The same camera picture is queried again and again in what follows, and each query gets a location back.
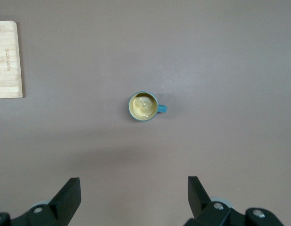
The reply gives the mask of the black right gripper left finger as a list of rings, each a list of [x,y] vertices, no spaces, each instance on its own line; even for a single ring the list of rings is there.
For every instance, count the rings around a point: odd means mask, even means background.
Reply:
[[[68,226],[80,203],[80,179],[70,178],[47,204],[38,204],[14,219],[0,212],[0,226]]]

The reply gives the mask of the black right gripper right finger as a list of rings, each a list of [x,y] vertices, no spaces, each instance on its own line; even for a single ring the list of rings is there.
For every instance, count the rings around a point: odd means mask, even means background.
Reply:
[[[183,226],[284,226],[266,209],[249,208],[241,214],[223,201],[212,201],[197,176],[188,177],[188,201],[193,218]]]

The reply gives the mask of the teal mug yellow inside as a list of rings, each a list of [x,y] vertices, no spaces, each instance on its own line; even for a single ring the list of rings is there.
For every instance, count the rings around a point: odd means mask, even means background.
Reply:
[[[167,106],[159,104],[152,93],[139,91],[129,99],[128,111],[133,119],[145,122],[152,120],[158,113],[166,113]]]

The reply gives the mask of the bamboo cutting board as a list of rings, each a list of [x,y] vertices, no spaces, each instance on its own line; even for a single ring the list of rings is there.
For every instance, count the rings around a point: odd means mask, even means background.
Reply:
[[[0,21],[0,99],[22,97],[17,24]]]

